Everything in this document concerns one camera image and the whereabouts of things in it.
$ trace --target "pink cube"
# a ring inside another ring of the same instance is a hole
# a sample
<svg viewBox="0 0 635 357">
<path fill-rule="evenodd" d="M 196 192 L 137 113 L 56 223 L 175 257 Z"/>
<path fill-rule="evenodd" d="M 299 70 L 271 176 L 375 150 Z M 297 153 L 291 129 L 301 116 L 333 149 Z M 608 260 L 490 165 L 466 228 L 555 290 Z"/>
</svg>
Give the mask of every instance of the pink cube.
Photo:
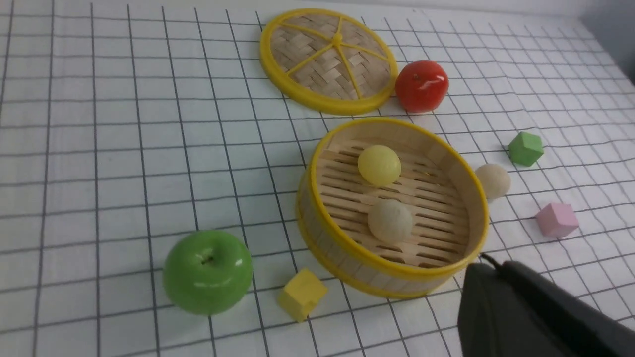
<svg viewBox="0 0 635 357">
<path fill-rule="evenodd" d="M 580 227 L 578 218 L 571 205 L 566 203 L 549 203 L 536 215 L 542 234 L 547 237 L 566 237 Z"/>
</svg>

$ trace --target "wooden ball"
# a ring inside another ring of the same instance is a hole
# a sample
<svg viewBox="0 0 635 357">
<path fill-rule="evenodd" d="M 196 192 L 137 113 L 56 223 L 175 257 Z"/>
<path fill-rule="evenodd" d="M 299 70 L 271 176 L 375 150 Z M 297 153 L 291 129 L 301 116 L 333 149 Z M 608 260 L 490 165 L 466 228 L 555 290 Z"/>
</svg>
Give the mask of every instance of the wooden ball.
<svg viewBox="0 0 635 357">
<path fill-rule="evenodd" d="M 512 180 L 500 165 L 485 164 L 476 169 L 476 176 L 483 186 L 487 199 L 497 199 L 509 191 Z"/>
<path fill-rule="evenodd" d="M 384 243 L 404 241 L 412 234 L 412 227 L 412 213 L 396 199 L 382 199 L 368 212 L 370 232 Z"/>
<path fill-rule="evenodd" d="M 375 187 L 388 186 L 401 175 L 401 160 L 390 147 L 373 145 L 358 157 L 360 175 Z"/>
</svg>

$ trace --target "green cube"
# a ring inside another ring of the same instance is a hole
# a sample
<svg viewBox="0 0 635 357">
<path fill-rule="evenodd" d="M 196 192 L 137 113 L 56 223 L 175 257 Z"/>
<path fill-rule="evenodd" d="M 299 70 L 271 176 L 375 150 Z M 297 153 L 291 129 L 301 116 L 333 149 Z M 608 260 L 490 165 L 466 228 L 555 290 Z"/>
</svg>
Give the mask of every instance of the green cube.
<svg viewBox="0 0 635 357">
<path fill-rule="evenodd" d="M 531 166 L 542 154 L 542 140 L 538 135 L 521 131 L 509 143 L 509 157 L 514 163 Z"/>
</svg>

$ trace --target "yellow cube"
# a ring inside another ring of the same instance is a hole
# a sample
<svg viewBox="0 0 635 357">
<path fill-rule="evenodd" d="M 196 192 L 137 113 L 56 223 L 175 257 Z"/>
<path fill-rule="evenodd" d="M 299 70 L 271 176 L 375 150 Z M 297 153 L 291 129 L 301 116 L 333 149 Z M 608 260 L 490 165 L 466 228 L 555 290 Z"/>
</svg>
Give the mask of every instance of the yellow cube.
<svg viewBox="0 0 635 357">
<path fill-rule="evenodd" d="M 277 303 L 295 321 L 303 322 L 327 291 L 315 274 L 303 268 L 284 286 Z"/>
</svg>

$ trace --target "beige ball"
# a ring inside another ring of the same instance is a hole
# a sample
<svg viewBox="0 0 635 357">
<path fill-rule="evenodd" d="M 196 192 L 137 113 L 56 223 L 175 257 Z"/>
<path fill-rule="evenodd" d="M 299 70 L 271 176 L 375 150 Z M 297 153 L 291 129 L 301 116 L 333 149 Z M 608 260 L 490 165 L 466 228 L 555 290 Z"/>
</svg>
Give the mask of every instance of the beige ball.
<svg viewBox="0 0 635 357">
<path fill-rule="evenodd" d="M 404 241 L 412 234 L 412 226 L 412 213 L 396 199 L 382 199 L 368 212 L 370 232 L 384 243 Z"/>
<path fill-rule="evenodd" d="M 476 176 L 481 181 L 487 199 L 497 199 L 509 191 L 512 180 L 507 171 L 500 165 L 485 164 L 476 169 Z"/>
</svg>

